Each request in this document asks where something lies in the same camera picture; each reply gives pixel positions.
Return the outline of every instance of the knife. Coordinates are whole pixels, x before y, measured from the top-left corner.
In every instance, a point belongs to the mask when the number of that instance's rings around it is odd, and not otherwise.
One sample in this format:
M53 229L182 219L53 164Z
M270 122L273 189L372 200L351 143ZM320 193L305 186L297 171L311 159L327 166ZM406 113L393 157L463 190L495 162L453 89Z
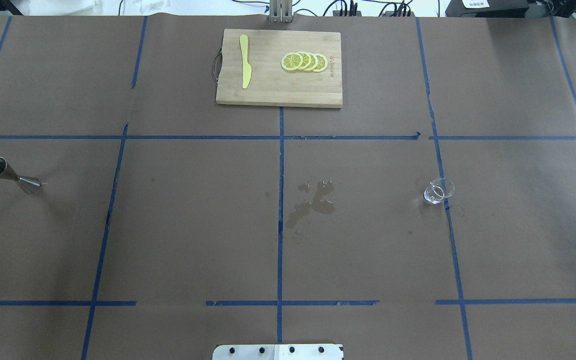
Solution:
M252 75L252 66L248 62L248 35L239 37L239 45L241 46L241 63L243 64L241 88L246 89Z

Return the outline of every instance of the sliced lemon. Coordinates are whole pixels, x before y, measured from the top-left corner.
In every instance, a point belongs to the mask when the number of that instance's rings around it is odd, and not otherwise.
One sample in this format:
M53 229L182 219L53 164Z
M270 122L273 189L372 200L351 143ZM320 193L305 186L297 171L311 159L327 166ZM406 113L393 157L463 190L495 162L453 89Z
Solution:
M289 52L281 59L281 67L286 71L295 71L302 66L304 57L299 52Z
M317 65L312 69L313 73L321 73L328 67L328 58L322 54L313 54L317 58Z
M312 63L310 64L310 66L308 66L307 68L304 68L303 70L304 71L313 71L313 69L317 68L317 64L320 63L320 60L312 52L309 52L308 56L311 57Z
M301 66L299 66L299 70L304 70L308 67L311 66L311 64L313 63L313 58L310 57L310 52L306 52L306 51L299 51L299 54L302 57L302 61L301 61Z

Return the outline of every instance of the metal jigger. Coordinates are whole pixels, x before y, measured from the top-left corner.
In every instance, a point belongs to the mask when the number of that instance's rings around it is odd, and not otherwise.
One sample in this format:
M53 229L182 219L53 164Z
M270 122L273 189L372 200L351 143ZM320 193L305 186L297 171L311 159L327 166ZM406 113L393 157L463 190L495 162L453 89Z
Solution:
M42 186L36 177L19 176L3 157L0 157L0 179L14 180L26 195L36 192Z

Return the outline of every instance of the water spill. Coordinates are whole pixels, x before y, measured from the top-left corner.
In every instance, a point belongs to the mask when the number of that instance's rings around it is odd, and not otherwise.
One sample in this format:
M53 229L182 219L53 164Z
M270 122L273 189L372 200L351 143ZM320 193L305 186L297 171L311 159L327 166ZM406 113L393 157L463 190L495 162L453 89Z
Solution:
M311 191L311 187L307 183L299 185L298 189L306 193ZM317 191L315 191L312 201L302 202L299 205L295 205L295 210L291 212L290 215L288 215L288 222L286 223L286 227L289 229L294 228L301 219L310 214L311 209L320 214L333 214L335 212L335 205L333 205L332 201L326 199L325 196L332 193L334 189L335 185L333 184L332 180L323 180L318 182ZM297 230L295 234L301 235L301 232Z
M308 182L304 182L303 184L299 185L298 189L306 193L311 192L311 186L308 185Z

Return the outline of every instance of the glass cup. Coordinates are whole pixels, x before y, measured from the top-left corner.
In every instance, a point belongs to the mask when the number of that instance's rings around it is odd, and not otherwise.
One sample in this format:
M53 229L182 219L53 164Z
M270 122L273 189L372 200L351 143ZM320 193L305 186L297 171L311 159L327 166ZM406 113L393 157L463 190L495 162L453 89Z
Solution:
M432 180L423 192L423 200L428 204L439 204L453 196L455 184L445 177L437 177Z

